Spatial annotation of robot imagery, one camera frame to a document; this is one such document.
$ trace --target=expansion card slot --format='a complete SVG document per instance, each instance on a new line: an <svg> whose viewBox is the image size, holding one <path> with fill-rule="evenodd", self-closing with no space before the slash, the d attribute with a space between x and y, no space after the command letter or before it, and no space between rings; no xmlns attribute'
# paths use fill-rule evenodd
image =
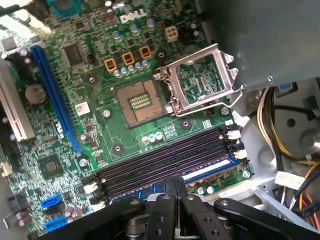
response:
<svg viewBox="0 0 320 240"><path fill-rule="evenodd" d="M34 138L35 132L3 59L0 59L0 101L17 142Z"/></svg>
<svg viewBox="0 0 320 240"><path fill-rule="evenodd" d="M74 127L71 118L44 49L40 46L34 45L31 47L31 53L36 66L39 68L43 85L49 95L50 102L52 103L57 118L61 123L63 132L71 141L73 149L77 152L82 152L83 150L78 147L78 143L74 136Z"/></svg>

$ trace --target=blue sata port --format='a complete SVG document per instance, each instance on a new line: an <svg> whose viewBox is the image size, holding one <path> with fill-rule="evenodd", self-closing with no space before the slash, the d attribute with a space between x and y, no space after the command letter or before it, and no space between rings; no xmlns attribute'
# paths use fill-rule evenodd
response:
<svg viewBox="0 0 320 240"><path fill-rule="evenodd" d="M49 208L52 208L54 206L59 205L61 202L62 202L62 197L60 194L57 194L57 195L53 195L51 197L48 197L45 200L42 200L41 207L43 209L49 209Z"/></svg>
<svg viewBox="0 0 320 240"><path fill-rule="evenodd" d="M47 232L52 232L56 229L63 227L68 224L68 220L65 216L60 216L58 218L52 219L45 224L45 230Z"/></svg>

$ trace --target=dell logo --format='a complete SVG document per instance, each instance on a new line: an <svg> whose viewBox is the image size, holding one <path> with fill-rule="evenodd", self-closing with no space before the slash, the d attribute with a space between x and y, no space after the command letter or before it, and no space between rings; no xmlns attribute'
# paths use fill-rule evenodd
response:
<svg viewBox="0 0 320 240"><path fill-rule="evenodd" d="M126 24L129 21L133 21L135 19L139 19L146 16L147 14L145 13L145 11L142 8L140 8L139 11L129 12L128 15L120 16L120 21L122 24Z"/></svg>

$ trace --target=black ram slot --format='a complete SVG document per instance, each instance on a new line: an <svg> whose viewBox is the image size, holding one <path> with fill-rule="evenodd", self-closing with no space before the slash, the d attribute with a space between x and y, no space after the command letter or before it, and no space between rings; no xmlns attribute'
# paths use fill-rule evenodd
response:
<svg viewBox="0 0 320 240"><path fill-rule="evenodd" d="M208 146L209 144L220 145L222 142L226 141L225 139L221 139L220 136L220 134L212 134L206 138L201 138L198 141L184 142L179 146L179 148L168 149L165 152L162 151L161 154L157 154L154 157L150 156L147 159L142 156L142 162L138 162L133 166L126 167L125 172L123 168L119 170L116 169L112 172L108 172L107 174L105 172L99 172L99 178L103 179L104 181L111 181L113 179L119 179L123 175L128 176L131 174L139 173L145 169L149 169L151 166L154 167L154 164L165 165L166 162L172 161L174 156L180 155L181 153L184 153L186 151L192 152L194 149L203 148L205 146Z"/></svg>
<svg viewBox="0 0 320 240"><path fill-rule="evenodd" d="M174 176L183 172L196 169L199 166L210 163L215 159L221 159L228 155L228 151L225 146L220 146L218 149L212 149L211 151L204 152L202 154L189 157L180 162L156 169L148 174L142 175L135 179L130 179L127 182L109 187L107 193L109 196L119 196L125 194L148 184L161 181L166 176Z"/></svg>
<svg viewBox="0 0 320 240"><path fill-rule="evenodd" d="M154 156L158 156L159 153L166 153L167 151L172 151L174 148L179 148L182 144L185 144L185 143L189 143L191 141L195 141L197 139L200 139L200 138L207 138L209 135L225 135L227 134L228 132L228 128L229 126L218 126L218 127L213 127L211 129L208 129L206 131L203 131L201 133L198 133L194 136L191 136L191 137L187 137L187 138L184 138L178 142L173 142L172 144L170 145L166 145L166 146L163 146L161 148L157 148L155 150L152 150L148 153L145 153L141 156L135 156L131 159L128 159L124 162L119 162L119 163L116 163L116 164L113 164L111 166L108 166L106 167L105 169L102 169L100 170L98 173L99 174L103 174L103 173L112 173L115 169L119 168L121 170L123 169L127 169L129 166L135 166L137 164L137 161L139 162L145 162L145 160L149 159L149 158L152 158Z"/></svg>

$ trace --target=motherboard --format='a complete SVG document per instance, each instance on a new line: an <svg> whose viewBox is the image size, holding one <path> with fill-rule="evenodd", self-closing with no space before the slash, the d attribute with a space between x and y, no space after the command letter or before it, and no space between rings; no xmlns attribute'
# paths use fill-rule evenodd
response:
<svg viewBox="0 0 320 240"><path fill-rule="evenodd" d="M189 105L164 80L210 46L193 0L34 2L45 30L4 38L0 62L2 175L30 239L163 193L166 176L202 195L251 177L229 99L196 105L227 88L214 55L175 68Z"/></svg>

